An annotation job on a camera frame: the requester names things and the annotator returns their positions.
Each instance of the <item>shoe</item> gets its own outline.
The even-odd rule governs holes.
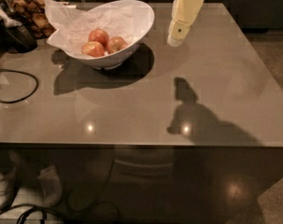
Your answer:
[[[15,198],[17,186],[17,167],[8,173],[0,173],[0,211],[9,208]]]
[[[42,169],[37,179],[41,184],[45,205],[48,207],[57,205],[62,198],[63,188],[56,167],[50,165]]]

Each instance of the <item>bowl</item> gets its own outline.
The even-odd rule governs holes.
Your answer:
[[[100,10],[108,11],[112,7],[131,7],[132,8],[132,25],[133,34],[132,42],[120,51],[112,54],[106,54],[103,57],[93,58],[91,56],[77,56],[74,52],[65,50],[64,52],[87,65],[96,69],[113,69],[121,65],[139,48],[142,43],[142,38],[149,32],[154,22],[154,12],[151,6],[138,0],[119,0],[110,3],[105,3],[99,7],[93,8],[89,13],[96,13]]]

